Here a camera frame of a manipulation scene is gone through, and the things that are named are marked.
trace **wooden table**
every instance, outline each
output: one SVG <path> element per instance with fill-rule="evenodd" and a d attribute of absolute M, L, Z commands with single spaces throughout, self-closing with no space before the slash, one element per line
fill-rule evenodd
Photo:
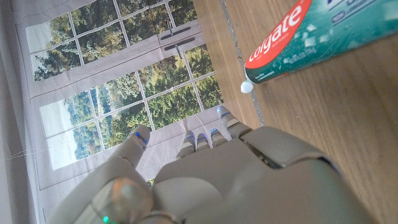
<path fill-rule="evenodd" d="M 225 0 L 245 61 L 296 0 Z M 226 106 L 260 126 L 219 0 L 194 0 Z M 255 87 L 266 125 L 340 167 L 381 223 L 398 220 L 398 35 Z"/>

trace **robotic hand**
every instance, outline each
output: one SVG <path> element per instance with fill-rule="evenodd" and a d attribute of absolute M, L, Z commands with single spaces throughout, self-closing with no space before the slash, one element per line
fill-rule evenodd
<path fill-rule="evenodd" d="M 148 188 L 135 167 L 149 141 L 137 127 L 58 206 L 49 223 L 375 223 L 321 151 L 278 129 L 252 130 L 217 110 L 233 138 L 184 137 Z"/>

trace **sky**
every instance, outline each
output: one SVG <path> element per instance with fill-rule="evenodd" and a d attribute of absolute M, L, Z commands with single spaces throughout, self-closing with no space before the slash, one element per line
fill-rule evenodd
<path fill-rule="evenodd" d="M 63 104 L 63 100 L 60 100 L 40 108 L 46 136 L 53 136 L 73 127 L 67 107 Z M 77 161 L 75 157 L 77 145 L 73 137 L 73 130 L 48 138 L 47 146 L 53 170 Z"/>

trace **red toothpaste label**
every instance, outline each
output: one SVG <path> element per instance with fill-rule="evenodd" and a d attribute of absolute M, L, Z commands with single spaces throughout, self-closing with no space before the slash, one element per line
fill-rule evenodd
<path fill-rule="evenodd" d="M 286 47 L 299 28 L 312 0 L 299 0 L 246 61 L 246 68 L 267 65 Z"/>

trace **robot finger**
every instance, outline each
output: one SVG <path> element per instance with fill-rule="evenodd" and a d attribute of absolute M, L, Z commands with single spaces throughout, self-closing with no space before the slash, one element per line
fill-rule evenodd
<path fill-rule="evenodd" d="M 185 133 L 184 141 L 181 146 L 180 152 L 177 154 L 175 159 L 181 159 L 184 158 L 185 156 L 192 154 L 195 152 L 195 136 L 193 135 L 193 132 L 187 131 Z"/>
<path fill-rule="evenodd" d="M 223 135 L 217 129 L 211 130 L 211 141 L 213 142 L 213 148 L 220 146 L 227 142 L 227 140 L 223 137 Z"/>
<path fill-rule="evenodd" d="M 217 108 L 217 114 L 233 139 L 252 131 L 251 128 L 236 119 L 224 106 Z"/>
<path fill-rule="evenodd" d="M 138 140 L 145 145 L 145 147 L 148 145 L 149 142 L 149 136 L 150 136 L 150 131 L 149 128 L 140 124 L 138 127 L 136 127 L 134 130 L 132 130 L 132 135 L 135 136 L 135 138 L 138 138 Z"/>
<path fill-rule="evenodd" d="M 197 146 L 197 151 L 201 151 L 201 150 L 209 149 L 209 148 L 210 148 L 209 142 L 208 142 L 208 140 L 207 140 L 205 134 L 200 133 L 200 134 L 198 135 L 198 146 Z"/>

